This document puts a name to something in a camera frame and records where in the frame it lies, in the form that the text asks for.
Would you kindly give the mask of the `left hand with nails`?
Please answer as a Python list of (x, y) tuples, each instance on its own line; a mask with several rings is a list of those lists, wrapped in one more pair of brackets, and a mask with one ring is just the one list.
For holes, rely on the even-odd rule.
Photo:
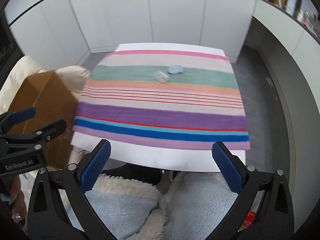
[(26, 219), (27, 207), (24, 201), (24, 193), (21, 190), (21, 180), (19, 175), (13, 176), (11, 183), (1, 185), (1, 201), (11, 207), (12, 218), (16, 223)]

